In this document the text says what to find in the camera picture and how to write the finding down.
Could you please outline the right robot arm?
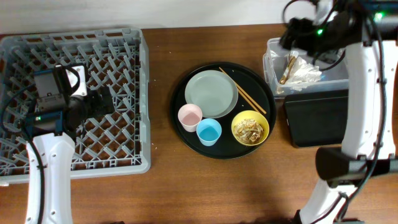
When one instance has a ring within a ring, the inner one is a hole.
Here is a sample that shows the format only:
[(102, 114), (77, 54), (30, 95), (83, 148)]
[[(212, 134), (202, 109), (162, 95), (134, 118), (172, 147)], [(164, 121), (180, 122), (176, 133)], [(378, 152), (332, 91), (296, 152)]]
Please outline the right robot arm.
[(294, 223), (334, 223), (344, 218), (371, 177), (397, 171), (392, 135), (397, 66), (396, 1), (315, 1), (315, 18), (284, 21), (285, 49), (314, 59), (343, 49), (349, 78), (348, 120), (340, 147), (316, 153), (319, 180)]

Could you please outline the yellow bowl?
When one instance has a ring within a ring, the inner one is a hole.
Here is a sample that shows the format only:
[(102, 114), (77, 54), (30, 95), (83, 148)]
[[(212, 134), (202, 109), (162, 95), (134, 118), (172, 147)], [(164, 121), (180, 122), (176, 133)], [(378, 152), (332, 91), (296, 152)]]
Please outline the yellow bowl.
[[(233, 127), (238, 122), (240, 122), (244, 119), (254, 119), (264, 128), (265, 133), (264, 133), (264, 137), (262, 138), (261, 142), (259, 142), (257, 144), (253, 144), (253, 145), (248, 145), (248, 144), (241, 143), (236, 139), (236, 137), (233, 134)], [(232, 123), (231, 123), (231, 131), (232, 131), (232, 134), (233, 134), (235, 140), (237, 140), (237, 142), (239, 142), (240, 144), (245, 145), (245, 146), (257, 146), (257, 145), (262, 144), (268, 138), (268, 136), (271, 132), (271, 129), (270, 129), (267, 119), (262, 114), (260, 114), (256, 111), (246, 110), (246, 111), (242, 111), (242, 112), (238, 113), (234, 117), (234, 119), (232, 120)]]

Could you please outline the white napkin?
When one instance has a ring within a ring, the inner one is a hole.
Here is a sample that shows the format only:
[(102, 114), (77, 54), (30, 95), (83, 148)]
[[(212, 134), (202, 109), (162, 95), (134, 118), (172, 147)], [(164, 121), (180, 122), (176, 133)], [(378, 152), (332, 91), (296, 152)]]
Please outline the white napkin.
[(289, 79), (282, 86), (287, 86), (291, 90), (302, 91), (304, 88), (309, 87), (310, 84), (321, 80), (322, 72), (320, 71), (319, 66), (308, 63), (299, 56), (297, 51), (290, 51), (290, 53), (286, 55), (287, 63), (289, 56), (295, 56), (297, 59), (291, 69)]

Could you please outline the pink cup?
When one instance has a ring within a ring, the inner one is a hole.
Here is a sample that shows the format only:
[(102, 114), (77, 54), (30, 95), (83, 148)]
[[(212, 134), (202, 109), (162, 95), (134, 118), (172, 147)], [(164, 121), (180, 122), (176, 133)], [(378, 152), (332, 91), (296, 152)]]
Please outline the pink cup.
[(183, 128), (192, 133), (197, 130), (197, 125), (202, 120), (203, 113), (199, 106), (186, 104), (179, 109), (177, 117)]

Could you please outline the food scraps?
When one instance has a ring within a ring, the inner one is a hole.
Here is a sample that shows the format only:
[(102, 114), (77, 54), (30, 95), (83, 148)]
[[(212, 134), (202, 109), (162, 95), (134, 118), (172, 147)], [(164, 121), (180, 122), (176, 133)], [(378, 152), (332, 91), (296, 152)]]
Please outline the food scraps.
[(254, 119), (244, 119), (233, 127), (236, 139), (248, 145), (261, 142), (264, 133), (264, 128)]

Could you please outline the gold foil wrapper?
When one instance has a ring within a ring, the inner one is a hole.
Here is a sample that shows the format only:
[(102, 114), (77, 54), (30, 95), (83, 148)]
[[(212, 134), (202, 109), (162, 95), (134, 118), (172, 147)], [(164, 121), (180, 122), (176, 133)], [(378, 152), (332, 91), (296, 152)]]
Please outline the gold foil wrapper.
[(286, 81), (289, 79), (291, 69), (294, 66), (296, 59), (297, 58), (295, 56), (289, 56), (288, 64), (284, 70), (284, 73), (283, 73), (281, 79), (279, 80), (279, 83), (281, 85), (284, 85), (286, 83)]

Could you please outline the blue cup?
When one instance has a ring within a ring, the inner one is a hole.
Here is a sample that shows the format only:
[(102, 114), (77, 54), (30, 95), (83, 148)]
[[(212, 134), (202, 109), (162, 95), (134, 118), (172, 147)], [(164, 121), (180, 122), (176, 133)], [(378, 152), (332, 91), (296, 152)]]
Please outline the blue cup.
[(221, 137), (222, 127), (217, 120), (206, 118), (199, 122), (196, 133), (204, 146), (212, 146)]

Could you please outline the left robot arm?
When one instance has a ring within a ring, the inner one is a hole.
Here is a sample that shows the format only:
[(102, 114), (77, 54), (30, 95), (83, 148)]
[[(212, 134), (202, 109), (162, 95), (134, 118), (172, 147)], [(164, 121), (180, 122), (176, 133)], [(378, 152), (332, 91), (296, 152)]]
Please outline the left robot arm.
[(115, 111), (110, 90), (89, 90), (82, 63), (34, 72), (38, 96), (22, 120), (29, 156), (26, 223), (72, 223), (71, 166), (78, 127)]

